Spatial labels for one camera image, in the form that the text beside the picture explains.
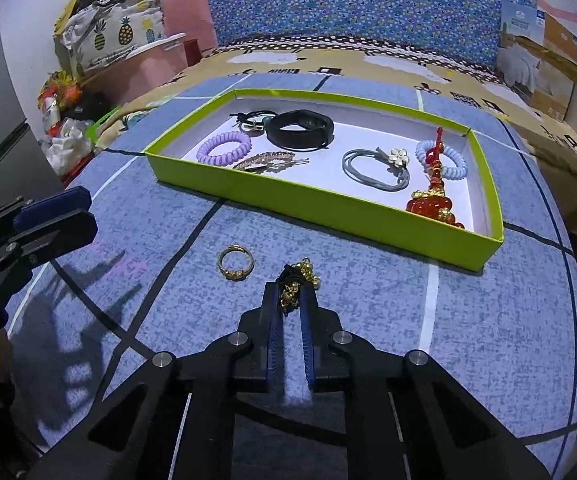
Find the black wristband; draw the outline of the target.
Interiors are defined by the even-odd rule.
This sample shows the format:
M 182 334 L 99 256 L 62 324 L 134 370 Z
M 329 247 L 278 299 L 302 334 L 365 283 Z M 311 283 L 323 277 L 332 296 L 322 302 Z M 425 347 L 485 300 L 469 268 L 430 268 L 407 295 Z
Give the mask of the black wristband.
M 291 110 L 264 121 L 267 139 L 277 148 L 311 152 L 328 148 L 334 140 L 334 122 L 312 110 Z

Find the pineapple print fabric bag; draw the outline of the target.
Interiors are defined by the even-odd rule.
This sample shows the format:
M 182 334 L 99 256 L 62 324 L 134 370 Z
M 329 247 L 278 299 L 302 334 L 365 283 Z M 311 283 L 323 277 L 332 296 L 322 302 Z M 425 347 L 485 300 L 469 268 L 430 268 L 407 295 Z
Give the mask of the pineapple print fabric bag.
M 96 0 L 77 10 L 80 1 L 72 0 L 54 26 L 54 38 L 77 79 L 167 37 L 160 0 Z

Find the blue checked bed cover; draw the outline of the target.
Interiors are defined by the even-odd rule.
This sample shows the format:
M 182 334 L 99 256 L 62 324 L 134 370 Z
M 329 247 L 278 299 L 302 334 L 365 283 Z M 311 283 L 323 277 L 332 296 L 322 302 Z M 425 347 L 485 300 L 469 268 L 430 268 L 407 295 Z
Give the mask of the blue checked bed cover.
M 505 242 L 479 274 L 168 188 L 143 150 L 230 89 L 345 93 L 426 110 L 479 135 Z M 54 445 L 153 351 L 185 356 L 232 332 L 287 263 L 309 258 L 347 330 L 441 363 L 561 476 L 577 434 L 577 264 L 558 207 L 513 128 L 471 106 L 355 78 L 217 77 L 177 93 L 80 174 L 95 241 L 46 264 L 8 304 L 19 422 Z

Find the red knot tassel charm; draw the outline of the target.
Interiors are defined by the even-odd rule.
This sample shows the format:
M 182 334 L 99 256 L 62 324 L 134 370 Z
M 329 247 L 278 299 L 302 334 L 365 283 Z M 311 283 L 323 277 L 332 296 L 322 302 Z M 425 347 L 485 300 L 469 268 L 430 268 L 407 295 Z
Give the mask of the red knot tassel charm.
M 441 153 L 444 151 L 443 132 L 443 128 L 437 128 L 435 141 L 424 155 L 426 172 L 430 178 L 429 191 L 441 196 L 445 195 L 445 183 L 441 177 L 441 170 L 443 170 Z

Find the green shallow tray box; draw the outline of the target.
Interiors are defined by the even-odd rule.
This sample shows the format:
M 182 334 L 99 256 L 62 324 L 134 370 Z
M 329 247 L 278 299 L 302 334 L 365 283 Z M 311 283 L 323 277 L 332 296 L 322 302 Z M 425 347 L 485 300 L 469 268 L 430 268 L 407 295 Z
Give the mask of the green shallow tray box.
M 201 164 L 196 152 L 208 139 L 234 127 L 234 115 L 253 110 L 313 110 L 334 122 L 328 148 L 306 153 L 307 162 L 277 174 Z M 446 185 L 457 223 L 407 211 L 413 192 L 429 184 L 421 164 L 399 192 L 384 192 L 349 179 L 343 155 L 353 148 L 415 150 L 444 133 L 445 144 L 467 161 L 467 176 Z M 481 270 L 503 244 L 502 213 L 491 170 L 475 133 L 467 126 L 412 107 L 330 92 L 238 89 L 182 118 L 145 150 L 159 181 L 284 214 L 317 226 L 430 257 L 470 271 Z

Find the cardboard bedding box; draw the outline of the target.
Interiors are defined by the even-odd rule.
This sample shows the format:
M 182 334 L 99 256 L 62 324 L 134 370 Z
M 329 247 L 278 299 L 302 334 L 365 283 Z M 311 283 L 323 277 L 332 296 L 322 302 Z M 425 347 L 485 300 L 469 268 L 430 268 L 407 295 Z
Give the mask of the cardboard bedding box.
M 574 81 L 517 42 L 525 37 L 577 62 L 577 37 L 543 10 L 503 1 L 497 72 L 530 107 L 563 122 Z

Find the colourful clutter pile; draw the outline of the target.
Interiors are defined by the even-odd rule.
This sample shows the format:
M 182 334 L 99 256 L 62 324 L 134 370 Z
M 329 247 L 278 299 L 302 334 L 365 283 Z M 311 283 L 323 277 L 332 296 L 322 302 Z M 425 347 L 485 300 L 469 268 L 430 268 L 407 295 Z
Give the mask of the colourful clutter pile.
M 37 99 L 44 137 L 42 152 L 67 183 L 88 162 L 98 136 L 95 131 L 113 112 L 102 92 L 84 90 L 64 70 L 50 73 Z

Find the pink storage box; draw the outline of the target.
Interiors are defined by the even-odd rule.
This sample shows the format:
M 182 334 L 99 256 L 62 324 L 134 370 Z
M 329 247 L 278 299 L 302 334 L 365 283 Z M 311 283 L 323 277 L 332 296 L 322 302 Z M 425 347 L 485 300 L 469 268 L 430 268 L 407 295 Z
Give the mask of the pink storage box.
M 172 35 L 131 51 L 83 81 L 82 88 L 102 92 L 112 105 L 124 105 L 162 84 L 167 84 L 186 64 L 185 33 Z

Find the beige patterned bed sheet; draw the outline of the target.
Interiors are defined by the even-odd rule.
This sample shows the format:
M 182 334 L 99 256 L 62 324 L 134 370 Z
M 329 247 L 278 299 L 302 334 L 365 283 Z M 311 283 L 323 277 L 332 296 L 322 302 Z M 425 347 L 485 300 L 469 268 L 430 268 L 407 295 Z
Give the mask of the beige patterned bed sheet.
M 353 77 L 398 84 L 423 96 L 443 96 L 504 119 L 541 162 L 577 177 L 577 133 L 565 122 L 529 107 L 491 70 L 412 47 L 359 37 L 257 38 L 209 51 L 167 84 L 116 108 L 95 128 L 95 145 L 107 148 L 120 136 L 118 122 L 149 112 L 175 94 L 214 77 L 241 80 L 252 74 Z

